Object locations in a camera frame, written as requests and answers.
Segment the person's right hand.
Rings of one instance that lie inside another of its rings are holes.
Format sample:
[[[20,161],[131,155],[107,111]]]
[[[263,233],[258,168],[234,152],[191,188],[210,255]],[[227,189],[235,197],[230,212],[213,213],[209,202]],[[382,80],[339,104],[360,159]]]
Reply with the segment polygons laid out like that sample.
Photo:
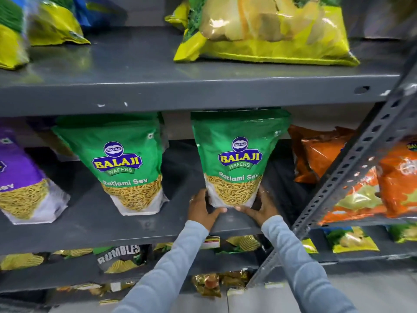
[[[261,200],[261,207],[258,211],[258,216],[251,216],[256,223],[262,227],[262,225],[271,217],[279,215],[277,208],[275,207],[269,192],[262,186],[259,186],[257,198]]]

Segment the person's left hand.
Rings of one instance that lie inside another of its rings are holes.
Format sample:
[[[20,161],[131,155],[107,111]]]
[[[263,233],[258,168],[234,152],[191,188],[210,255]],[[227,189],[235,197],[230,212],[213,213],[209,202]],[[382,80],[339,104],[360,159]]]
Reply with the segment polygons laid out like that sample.
[[[215,222],[209,222],[206,204],[206,188],[200,189],[189,201],[188,220],[201,224],[208,232],[211,231]]]

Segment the green snack packet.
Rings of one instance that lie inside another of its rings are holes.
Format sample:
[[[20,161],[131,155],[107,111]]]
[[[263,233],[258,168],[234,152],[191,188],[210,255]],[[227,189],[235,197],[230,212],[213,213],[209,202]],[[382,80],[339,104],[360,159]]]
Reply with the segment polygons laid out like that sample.
[[[190,119],[210,205],[251,208],[291,114],[281,108],[192,111]]]
[[[169,143],[159,112],[63,115],[52,130],[123,216],[155,215],[168,201],[161,166]]]

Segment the person's left forearm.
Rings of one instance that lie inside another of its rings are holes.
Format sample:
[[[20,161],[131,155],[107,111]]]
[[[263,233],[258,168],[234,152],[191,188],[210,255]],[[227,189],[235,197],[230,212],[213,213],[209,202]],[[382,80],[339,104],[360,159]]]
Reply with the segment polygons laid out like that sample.
[[[171,250],[146,273],[112,313],[169,313],[208,236],[202,221],[188,220]]]

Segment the person's right forearm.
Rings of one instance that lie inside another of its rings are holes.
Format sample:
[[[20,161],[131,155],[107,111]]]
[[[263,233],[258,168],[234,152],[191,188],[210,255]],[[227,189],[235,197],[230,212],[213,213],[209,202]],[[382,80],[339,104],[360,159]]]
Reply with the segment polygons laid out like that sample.
[[[281,216],[270,217],[261,229],[277,252],[302,313],[359,313],[352,301],[331,284],[324,268],[309,256]]]

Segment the white red label packet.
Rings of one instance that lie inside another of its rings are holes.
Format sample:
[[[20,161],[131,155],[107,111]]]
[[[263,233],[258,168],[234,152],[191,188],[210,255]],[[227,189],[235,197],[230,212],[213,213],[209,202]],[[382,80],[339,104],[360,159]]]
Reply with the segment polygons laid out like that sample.
[[[208,250],[208,249],[217,249],[220,247],[221,239],[219,236],[212,236],[209,235],[206,237],[202,245],[200,246],[200,250]]]

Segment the golden brown snack packet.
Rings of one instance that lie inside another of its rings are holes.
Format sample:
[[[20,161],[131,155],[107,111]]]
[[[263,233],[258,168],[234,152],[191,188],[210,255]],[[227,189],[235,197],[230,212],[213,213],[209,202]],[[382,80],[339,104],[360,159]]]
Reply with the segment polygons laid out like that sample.
[[[221,298],[220,276],[217,273],[199,274],[191,277],[196,291],[206,297]]]
[[[245,288],[251,279],[251,273],[246,270],[225,272],[219,274],[222,285],[228,288]]]

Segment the small yellow green packet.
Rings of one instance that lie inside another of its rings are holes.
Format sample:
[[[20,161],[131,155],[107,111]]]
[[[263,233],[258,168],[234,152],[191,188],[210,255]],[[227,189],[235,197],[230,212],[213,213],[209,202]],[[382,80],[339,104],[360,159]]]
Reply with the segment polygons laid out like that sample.
[[[308,254],[318,254],[318,250],[310,238],[301,241]]]
[[[373,239],[359,226],[330,227],[324,228],[323,232],[335,254],[359,251],[379,252]]]
[[[417,222],[387,226],[395,243],[417,242]]]

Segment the orange snack packet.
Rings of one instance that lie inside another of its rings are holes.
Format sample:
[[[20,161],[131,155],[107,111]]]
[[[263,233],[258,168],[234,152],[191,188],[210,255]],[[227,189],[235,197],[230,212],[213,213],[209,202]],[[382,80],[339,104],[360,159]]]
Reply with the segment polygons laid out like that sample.
[[[417,212],[417,135],[399,141],[380,160],[377,172],[387,217]]]
[[[377,195],[379,191],[377,169],[373,167],[354,187],[350,188],[347,195],[338,201],[318,224],[326,225],[386,214],[387,208]]]
[[[336,126],[333,131],[315,131],[290,125],[288,133],[294,157],[295,182],[316,184],[355,130]]]

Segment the black chips packet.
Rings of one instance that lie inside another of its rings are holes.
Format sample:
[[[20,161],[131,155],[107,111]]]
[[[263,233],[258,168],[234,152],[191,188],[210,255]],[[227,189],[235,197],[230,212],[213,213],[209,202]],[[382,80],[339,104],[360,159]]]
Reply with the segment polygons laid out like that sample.
[[[122,245],[93,248],[99,269],[104,274],[119,274],[144,265],[149,245]]]

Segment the grey slotted metal upright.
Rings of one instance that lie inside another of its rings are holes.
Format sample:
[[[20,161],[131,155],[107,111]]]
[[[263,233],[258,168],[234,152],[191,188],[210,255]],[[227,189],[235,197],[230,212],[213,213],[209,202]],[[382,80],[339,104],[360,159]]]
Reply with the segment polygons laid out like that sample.
[[[318,226],[320,217],[347,194],[365,173],[376,166],[389,149],[406,134],[417,130],[417,37],[412,41],[359,42],[357,50],[367,54],[364,67],[346,69],[324,66],[284,66],[282,77],[266,78],[256,89],[265,88],[261,106],[340,105],[359,109],[360,103],[374,102],[373,108],[359,125],[335,163],[310,192],[304,209],[291,225],[298,238],[305,238]],[[288,72],[306,71],[306,75]],[[321,263],[336,266],[337,274],[374,272],[389,269],[383,262],[402,260],[351,261]]]

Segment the grey metal shelf board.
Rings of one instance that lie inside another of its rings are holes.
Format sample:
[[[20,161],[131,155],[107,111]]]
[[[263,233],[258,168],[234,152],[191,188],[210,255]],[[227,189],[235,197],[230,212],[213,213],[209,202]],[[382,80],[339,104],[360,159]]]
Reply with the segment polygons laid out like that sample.
[[[155,215],[122,216],[93,174],[79,161],[59,162],[47,147],[26,148],[46,174],[71,195],[68,208],[50,224],[13,225],[0,212],[0,252],[54,252],[63,249],[153,244],[175,240],[187,220],[190,197],[205,187],[194,140],[171,140],[162,164],[163,186],[169,202]],[[269,158],[262,184],[292,225],[314,185],[294,182],[289,140],[280,140]],[[261,234],[246,214],[221,214],[211,235]]]
[[[404,45],[354,41],[357,67],[199,59],[176,63],[174,28],[123,28],[91,45],[32,47],[32,62],[0,70],[0,117],[232,109],[383,101]]]
[[[386,225],[417,222],[417,216],[389,219],[383,216],[369,217],[361,220],[336,222],[324,227],[313,227],[309,238],[318,249],[314,257],[321,263],[347,263],[351,261],[402,260],[417,257],[417,242],[395,243],[386,229]],[[329,227],[359,226],[376,243],[379,251],[354,251],[335,254],[327,241],[324,229]]]
[[[258,269],[266,257],[267,253],[263,249],[234,254],[216,254],[213,250],[200,250],[188,275],[239,271],[244,268]],[[158,261],[154,254],[149,253],[147,262],[138,268],[119,274],[105,274],[99,269],[96,258],[90,254],[58,263],[4,272],[0,274],[0,293],[137,280],[153,269]]]

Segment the large yellow chips packet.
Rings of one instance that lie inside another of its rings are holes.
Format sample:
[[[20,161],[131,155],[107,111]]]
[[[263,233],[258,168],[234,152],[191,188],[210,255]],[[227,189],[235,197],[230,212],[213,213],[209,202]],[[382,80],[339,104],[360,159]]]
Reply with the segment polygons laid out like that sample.
[[[212,57],[355,67],[340,0],[189,0],[175,62]]]

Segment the purple snack packet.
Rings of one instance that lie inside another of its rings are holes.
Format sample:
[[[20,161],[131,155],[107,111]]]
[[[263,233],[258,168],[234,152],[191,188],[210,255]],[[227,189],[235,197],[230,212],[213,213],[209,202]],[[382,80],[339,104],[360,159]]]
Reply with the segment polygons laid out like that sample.
[[[0,126],[0,211],[14,225],[54,222],[70,195],[53,182],[18,144],[14,132]]]

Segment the yellow green chips packet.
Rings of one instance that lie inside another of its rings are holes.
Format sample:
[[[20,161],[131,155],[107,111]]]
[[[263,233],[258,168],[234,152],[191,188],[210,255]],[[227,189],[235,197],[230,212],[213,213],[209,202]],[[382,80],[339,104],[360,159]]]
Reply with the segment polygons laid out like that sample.
[[[90,45],[76,18],[73,0],[40,0],[39,11],[28,32],[31,46],[62,45],[71,42]]]
[[[29,62],[28,0],[0,0],[0,68],[15,70]]]
[[[173,25],[180,31],[185,31],[188,25],[190,12],[189,0],[183,0],[173,11],[172,14],[164,17],[164,21]]]

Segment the blue chips packet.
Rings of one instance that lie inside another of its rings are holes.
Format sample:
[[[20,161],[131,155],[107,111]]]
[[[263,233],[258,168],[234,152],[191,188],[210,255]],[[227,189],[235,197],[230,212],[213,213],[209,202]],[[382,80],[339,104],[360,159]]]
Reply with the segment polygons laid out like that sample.
[[[124,26],[126,10],[110,0],[72,0],[83,30]]]

